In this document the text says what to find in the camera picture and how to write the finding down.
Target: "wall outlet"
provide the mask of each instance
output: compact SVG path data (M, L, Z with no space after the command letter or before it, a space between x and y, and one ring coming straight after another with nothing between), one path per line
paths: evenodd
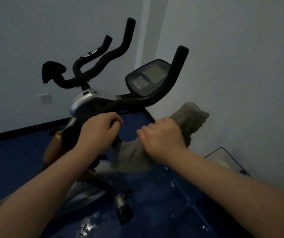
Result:
M52 96L50 94L37 94L41 100L41 104L49 104L52 102Z

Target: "gray wall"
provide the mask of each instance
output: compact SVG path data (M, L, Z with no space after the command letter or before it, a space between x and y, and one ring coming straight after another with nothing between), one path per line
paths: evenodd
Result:
M171 62L178 45L189 56L150 113L195 102L211 116L193 151L223 146L252 176L284 189L284 0L169 0L155 58Z
M143 0L0 0L0 132L69 116L68 106L81 90L43 84L42 64L54 60L67 67L81 55L113 38L120 45L126 19L137 20L131 47L91 81L97 89L127 93L124 78L134 69ZM39 93L53 103L41 105Z

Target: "forearm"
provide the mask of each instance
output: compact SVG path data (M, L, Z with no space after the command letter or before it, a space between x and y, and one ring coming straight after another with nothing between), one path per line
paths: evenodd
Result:
M284 237L284 192L184 149L170 166L255 237Z
M9 196L0 207L0 237L39 237L94 158L71 150Z

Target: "cloth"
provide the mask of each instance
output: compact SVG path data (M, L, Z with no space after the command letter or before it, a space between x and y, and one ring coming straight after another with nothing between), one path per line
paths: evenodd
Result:
M200 110L192 102L184 103L171 116L181 128L187 147L190 145L192 133L199 130L208 117L209 113ZM112 167L121 172L147 171L154 163L144 151L139 138L131 142L119 142L113 150Z

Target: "stationary bike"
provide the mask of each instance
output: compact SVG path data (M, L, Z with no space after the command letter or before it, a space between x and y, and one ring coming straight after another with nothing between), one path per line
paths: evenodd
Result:
M43 64L42 78L44 83L53 80L61 88L81 87L82 92L76 95L70 104L72 118L62 133L62 146L65 152L71 150L77 143L81 125L90 117L106 112L128 114L140 112L161 100L174 86L188 55L188 48L179 46L176 50L172 64L156 59L134 70L125 77L128 94L114 95L103 90L90 87L89 80L98 76L107 64L128 50L136 21L128 18L122 44L105 53L112 38L105 36L103 44L86 55L80 57L73 64L75 77L65 80L62 76L66 67L60 63L48 61ZM81 72L81 67L103 55L93 68ZM112 147L121 142L117 136ZM117 216L121 224L125 224L133 217L133 213L125 198L130 191L122 191L117 185L119 172L112 169L110 161L105 155L99 156L88 168L94 174L84 184L75 183L67 194L66 200L57 215L77 210L93 202L106 191L110 192L117 205Z

